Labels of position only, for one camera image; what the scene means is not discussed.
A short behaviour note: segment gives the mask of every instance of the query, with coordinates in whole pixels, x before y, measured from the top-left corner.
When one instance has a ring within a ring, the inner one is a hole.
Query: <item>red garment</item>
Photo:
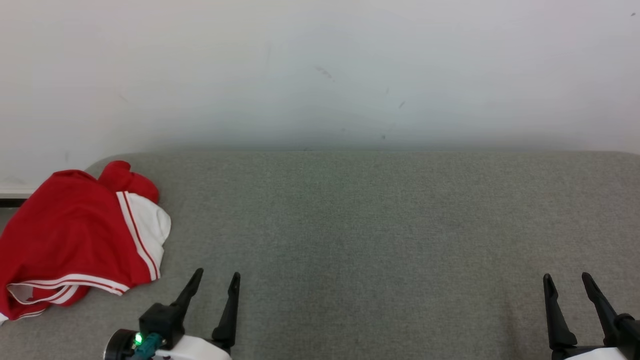
[[[0,315],[37,316],[90,287],[122,295],[160,278],[171,220],[157,188],[130,167],[111,162],[98,180],[54,173],[20,207],[0,236]]]

